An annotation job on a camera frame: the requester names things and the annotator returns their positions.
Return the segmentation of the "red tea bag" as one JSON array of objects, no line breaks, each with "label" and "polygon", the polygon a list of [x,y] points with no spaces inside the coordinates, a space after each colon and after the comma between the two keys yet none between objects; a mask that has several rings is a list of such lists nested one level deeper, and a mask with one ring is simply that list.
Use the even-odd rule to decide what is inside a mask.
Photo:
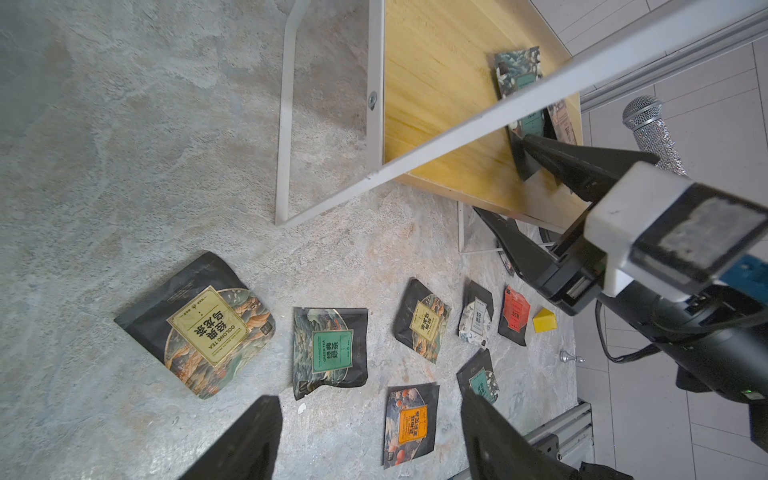
[{"label": "red tea bag", "polygon": [[506,285],[498,333],[515,344],[526,347],[525,335],[529,314],[530,304],[525,297],[515,291],[510,285]]}]

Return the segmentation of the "white label tea bag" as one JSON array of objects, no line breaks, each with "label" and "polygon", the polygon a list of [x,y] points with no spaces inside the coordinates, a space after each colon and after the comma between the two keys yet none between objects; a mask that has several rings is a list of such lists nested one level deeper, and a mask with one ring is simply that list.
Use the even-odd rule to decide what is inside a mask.
[{"label": "white label tea bag", "polygon": [[457,329],[461,340],[480,348],[488,346],[488,336],[494,313],[490,291],[474,281],[464,290],[463,308]]}]

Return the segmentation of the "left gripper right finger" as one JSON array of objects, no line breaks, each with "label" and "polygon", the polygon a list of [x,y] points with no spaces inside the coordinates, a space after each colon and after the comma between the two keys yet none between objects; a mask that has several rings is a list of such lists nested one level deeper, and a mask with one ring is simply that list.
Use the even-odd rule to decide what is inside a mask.
[{"label": "left gripper right finger", "polygon": [[578,479],[576,469],[530,445],[485,398],[467,390],[461,420],[472,479]]}]

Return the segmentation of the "orange label tea bag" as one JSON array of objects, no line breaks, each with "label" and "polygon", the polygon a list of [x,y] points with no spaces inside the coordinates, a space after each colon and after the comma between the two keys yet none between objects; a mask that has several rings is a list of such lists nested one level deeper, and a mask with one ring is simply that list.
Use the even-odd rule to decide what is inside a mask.
[{"label": "orange label tea bag", "polygon": [[426,383],[387,391],[382,466],[410,462],[434,450],[440,386]]}]

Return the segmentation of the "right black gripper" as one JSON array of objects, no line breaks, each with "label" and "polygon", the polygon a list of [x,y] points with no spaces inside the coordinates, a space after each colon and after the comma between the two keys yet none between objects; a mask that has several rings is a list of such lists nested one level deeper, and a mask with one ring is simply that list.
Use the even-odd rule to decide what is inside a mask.
[{"label": "right black gripper", "polygon": [[[649,152],[571,145],[526,135],[524,151],[585,202],[598,202],[636,164],[655,166]],[[584,234],[589,206],[562,234],[540,228],[542,243],[500,214],[473,210],[495,235],[512,269],[549,303],[569,316],[581,312],[602,291],[606,254]]]}]

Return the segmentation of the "green label tea bag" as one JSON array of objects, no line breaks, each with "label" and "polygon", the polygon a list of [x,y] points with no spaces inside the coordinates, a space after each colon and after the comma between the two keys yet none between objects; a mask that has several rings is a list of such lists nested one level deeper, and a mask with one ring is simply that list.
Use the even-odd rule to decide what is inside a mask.
[{"label": "green label tea bag", "polygon": [[300,400],[321,386],[357,388],[366,384],[368,310],[293,310],[293,395]]}]

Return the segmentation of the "yellow label tea bag floor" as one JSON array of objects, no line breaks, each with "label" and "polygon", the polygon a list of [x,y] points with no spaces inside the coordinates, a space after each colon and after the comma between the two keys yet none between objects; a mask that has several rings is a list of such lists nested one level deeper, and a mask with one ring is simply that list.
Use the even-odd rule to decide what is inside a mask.
[{"label": "yellow label tea bag floor", "polygon": [[413,277],[402,296],[392,333],[400,343],[436,364],[451,313],[451,306]]}]

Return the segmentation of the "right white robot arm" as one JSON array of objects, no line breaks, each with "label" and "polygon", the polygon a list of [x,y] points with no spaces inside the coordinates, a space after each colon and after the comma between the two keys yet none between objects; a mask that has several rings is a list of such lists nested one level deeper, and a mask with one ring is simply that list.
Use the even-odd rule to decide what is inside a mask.
[{"label": "right white robot arm", "polygon": [[767,444],[767,265],[751,254],[767,209],[683,174],[658,156],[528,135],[518,153],[587,203],[546,248],[481,210],[515,273],[575,315],[607,308],[678,367],[678,388],[746,404]]}]

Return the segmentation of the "teal label tea bag floor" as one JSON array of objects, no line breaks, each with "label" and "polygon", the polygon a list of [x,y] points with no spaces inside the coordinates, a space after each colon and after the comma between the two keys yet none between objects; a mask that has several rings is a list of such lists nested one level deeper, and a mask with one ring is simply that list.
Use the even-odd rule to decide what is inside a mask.
[{"label": "teal label tea bag floor", "polygon": [[497,401],[499,387],[488,349],[479,349],[457,372],[456,378],[462,394],[471,390],[490,404]]}]

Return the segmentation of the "yellow label tea bag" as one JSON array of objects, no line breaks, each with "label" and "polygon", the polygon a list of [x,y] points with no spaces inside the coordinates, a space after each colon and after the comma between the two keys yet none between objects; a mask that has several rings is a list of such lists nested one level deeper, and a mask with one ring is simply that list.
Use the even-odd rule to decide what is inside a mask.
[{"label": "yellow label tea bag", "polygon": [[212,252],[193,260],[115,323],[200,399],[224,389],[276,331],[269,309]]}]

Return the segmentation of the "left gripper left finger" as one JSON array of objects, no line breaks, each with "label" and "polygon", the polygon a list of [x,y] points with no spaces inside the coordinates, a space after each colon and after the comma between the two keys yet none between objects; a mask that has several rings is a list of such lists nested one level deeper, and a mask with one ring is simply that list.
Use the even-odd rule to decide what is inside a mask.
[{"label": "left gripper left finger", "polygon": [[180,479],[271,479],[282,424],[279,397],[261,396]]}]

